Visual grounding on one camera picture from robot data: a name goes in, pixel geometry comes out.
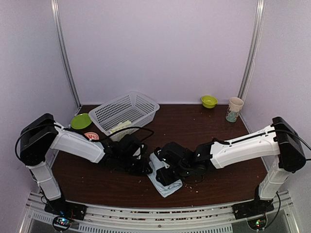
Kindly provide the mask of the light blue towel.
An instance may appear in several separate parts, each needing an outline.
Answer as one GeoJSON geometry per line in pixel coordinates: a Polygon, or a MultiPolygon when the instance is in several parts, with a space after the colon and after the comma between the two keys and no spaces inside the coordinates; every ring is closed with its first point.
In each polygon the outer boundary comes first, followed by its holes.
{"type": "Polygon", "coordinates": [[[154,152],[150,154],[149,159],[149,166],[152,169],[152,173],[148,174],[147,176],[155,189],[163,198],[168,197],[183,186],[183,183],[180,179],[169,185],[162,185],[159,181],[156,180],[156,172],[159,171],[161,168],[167,169],[170,166],[167,163],[160,161],[154,152]]]}

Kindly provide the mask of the white perforated plastic basket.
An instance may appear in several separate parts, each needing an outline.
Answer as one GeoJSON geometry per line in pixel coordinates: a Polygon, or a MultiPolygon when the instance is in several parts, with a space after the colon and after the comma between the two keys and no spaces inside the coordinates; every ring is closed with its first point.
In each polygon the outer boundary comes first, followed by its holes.
{"type": "Polygon", "coordinates": [[[92,109],[88,115],[95,126],[112,141],[120,141],[126,134],[132,134],[151,123],[159,109],[160,106],[155,101],[133,91],[92,109]],[[132,122],[127,128],[112,134],[108,132],[127,120],[132,122]]]}

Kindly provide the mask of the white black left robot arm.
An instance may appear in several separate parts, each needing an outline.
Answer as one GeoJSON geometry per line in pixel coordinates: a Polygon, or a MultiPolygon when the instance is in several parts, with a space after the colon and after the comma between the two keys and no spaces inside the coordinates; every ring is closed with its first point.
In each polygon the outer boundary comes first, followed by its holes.
{"type": "Polygon", "coordinates": [[[60,216],[72,215],[75,210],[66,201],[60,185],[50,166],[46,153],[50,150],[64,151],[84,158],[92,163],[109,166],[132,175],[148,175],[152,169],[143,157],[147,145],[132,134],[126,134],[119,141],[93,140],[77,130],[65,128],[45,113],[25,127],[15,143],[16,157],[30,170],[43,191],[47,208],[60,216]]]}

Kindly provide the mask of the green patterned white towel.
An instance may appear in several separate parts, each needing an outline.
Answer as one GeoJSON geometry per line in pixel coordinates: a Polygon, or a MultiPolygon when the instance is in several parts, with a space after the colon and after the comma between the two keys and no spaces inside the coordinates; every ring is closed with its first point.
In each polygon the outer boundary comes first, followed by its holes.
{"type": "Polygon", "coordinates": [[[114,133],[114,132],[117,132],[123,128],[127,128],[128,126],[130,126],[132,124],[131,121],[127,120],[125,122],[120,122],[117,126],[115,126],[114,128],[110,129],[108,132],[110,134],[114,133]]]}

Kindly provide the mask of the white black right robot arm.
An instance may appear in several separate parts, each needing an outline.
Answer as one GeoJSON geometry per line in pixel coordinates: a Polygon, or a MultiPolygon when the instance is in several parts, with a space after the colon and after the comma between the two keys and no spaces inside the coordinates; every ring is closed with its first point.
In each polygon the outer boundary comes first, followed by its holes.
{"type": "Polygon", "coordinates": [[[182,178],[204,175],[209,166],[221,169],[258,157],[274,156],[268,174],[255,189],[254,199],[233,206],[236,218],[264,214],[274,209],[274,196],[288,176],[306,164],[304,144],[297,132],[278,116],[271,125],[255,133],[227,141],[214,138],[197,146],[195,151],[175,142],[157,148],[150,155],[153,172],[149,178],[158,192],[165,189],[174,192],[182,186],[182,178]]]}

